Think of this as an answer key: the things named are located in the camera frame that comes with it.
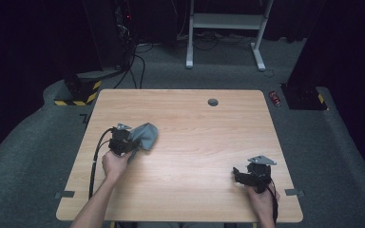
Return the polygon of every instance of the wooden table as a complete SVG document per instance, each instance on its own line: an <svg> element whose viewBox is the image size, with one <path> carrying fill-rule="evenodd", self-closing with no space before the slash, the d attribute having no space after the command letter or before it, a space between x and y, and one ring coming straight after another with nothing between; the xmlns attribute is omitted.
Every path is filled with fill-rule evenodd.
<svg viewBox="0 0 365 228"><path fill-rule="evenodd" d="M219 104L211 106L209 99ZM264 155L277 162L272 178L280 192L278 222L299 222L302 212L263 94L257 90L104 89L70 173L57 218L73 220L87 202L91 163L102 134L118 123L152 123L159 137L141 150L115 188L106 220L256 221L233 166L246 172L247 159ZM104 179L102 155L95 189Z"/></svg>

